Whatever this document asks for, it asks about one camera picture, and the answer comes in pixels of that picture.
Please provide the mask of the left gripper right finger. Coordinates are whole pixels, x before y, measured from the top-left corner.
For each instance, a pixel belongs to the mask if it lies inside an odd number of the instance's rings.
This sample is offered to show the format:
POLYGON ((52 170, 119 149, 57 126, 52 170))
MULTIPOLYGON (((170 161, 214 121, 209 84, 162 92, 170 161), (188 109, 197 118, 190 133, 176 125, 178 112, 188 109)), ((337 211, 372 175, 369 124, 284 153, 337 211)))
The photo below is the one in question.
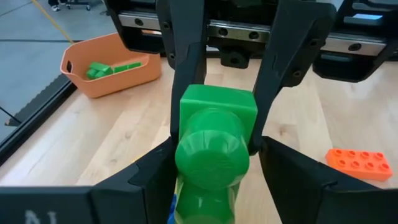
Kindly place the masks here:
POLYGON ((282 223, 397 224, 397 189, 379 189, 267 136, 259 158, 282 223))

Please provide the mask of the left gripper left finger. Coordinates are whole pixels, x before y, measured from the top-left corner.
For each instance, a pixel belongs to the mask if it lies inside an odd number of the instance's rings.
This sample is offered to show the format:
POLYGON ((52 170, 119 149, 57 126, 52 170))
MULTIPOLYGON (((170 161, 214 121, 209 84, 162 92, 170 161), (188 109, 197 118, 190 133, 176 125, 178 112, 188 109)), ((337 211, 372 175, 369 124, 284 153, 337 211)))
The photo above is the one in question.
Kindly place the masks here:
POLYGON ((3 224, 166 224, 174 197, 171 138, 93 186, 1 187, 3 224))

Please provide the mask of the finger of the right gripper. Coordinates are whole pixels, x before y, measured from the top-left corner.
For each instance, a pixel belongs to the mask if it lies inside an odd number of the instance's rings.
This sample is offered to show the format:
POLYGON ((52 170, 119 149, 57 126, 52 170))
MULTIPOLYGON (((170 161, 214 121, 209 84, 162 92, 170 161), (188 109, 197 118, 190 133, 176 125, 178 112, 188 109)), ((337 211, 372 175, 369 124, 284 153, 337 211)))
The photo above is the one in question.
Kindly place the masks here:
POLYGON ((337 13, 330 1, 280 1, 253 89, 258 114, 249 143, 254 155, 272 102, 283 87, 298 85, 327 38, 337 13))
POLYGON ((205 1, 159 0, 156 13, 169 64, 175 70, 170 134, 177 143, 180 99, 189 85, 203 84, 206 75, 205 1))

